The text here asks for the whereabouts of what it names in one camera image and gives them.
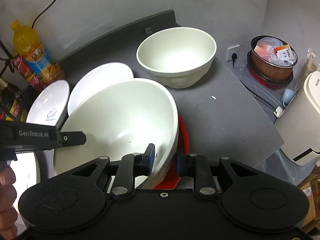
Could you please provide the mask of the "person's left hand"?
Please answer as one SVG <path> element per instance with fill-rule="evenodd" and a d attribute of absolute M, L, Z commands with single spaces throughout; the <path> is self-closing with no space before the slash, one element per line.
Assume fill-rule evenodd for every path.
<path fill-rule="evenodd" d="M 10 166 L 1 171 L 1 236 L 4 239 L 17 237 L 17 211 L 13 207 L 17 193 L 13 186 L 15 174 Z"/>

